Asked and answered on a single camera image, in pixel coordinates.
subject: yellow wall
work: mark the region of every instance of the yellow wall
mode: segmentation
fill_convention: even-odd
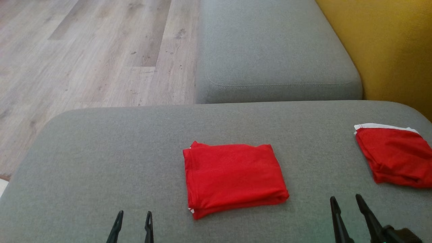
[[[316,0],[351,56],[364,99],[432,121],[432,0]]]

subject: white trim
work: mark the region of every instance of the white trim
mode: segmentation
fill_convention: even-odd
[[[355,125],[354,128],[357,130],[359,130],[360,128],[387,128],[387,129],[397,129],[397,130],[403,130],[403,131],[411,131],[411,132],[415,132],[417,134],[419,134],[419,132],[417,132],[416,130],[412,129],[412,128],[399,128],[399,127],[394,127],[394,126],[389,126],[389,125],[383,125],[383,124],[377,124],[377,123],[365,123],[365,124],[359,124],[359,125]]]
[[[4,192],[4,189],[6,189],[7,184],[9,184],[9,182],[0,179],[0,197]]]

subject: folded red shirt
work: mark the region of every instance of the folded red shirt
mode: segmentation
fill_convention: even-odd
[[[432,149],[416,130],[375,123],[354,128],[376,183],[432,187]]]
[[[246,144],[209,146],[193,142],[183,150],[189,210],[194,219],[289,197],[272,147]]]

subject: sofa seat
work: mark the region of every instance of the sofa seat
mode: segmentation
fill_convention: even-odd
[[[119,242],[334,242],[330,197],[357,242],[370,239],[355,194],[383,224],[432,242],[432,191],[375,184],[354,125],[416,129],[432,124],[391,102],[302,101],[83,109],[40,132],[0,198],[0,242],[105,242],[124,210]],[[197,140],[271,144],[290,198],[194,221],[182,150]]]
[[[201,0],[196,103],[362,99],[314,0]]]

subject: seam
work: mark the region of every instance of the seam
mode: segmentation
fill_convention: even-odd
[[[350,81],[347,83],[329,83],[329,84],[322,84],[322,83],[308,83],[308,84],[286,84],[286,83],[277,83],[277,84],[248,84],[248,85],[231,85],[231,84],[218,84],[213,82],[207,75],[205,75],[205,79],[210,82],[211,84],[215,86],[220,87],[266,87],[266,86],[343,86],[347,84],[354,83],[355,81]]]

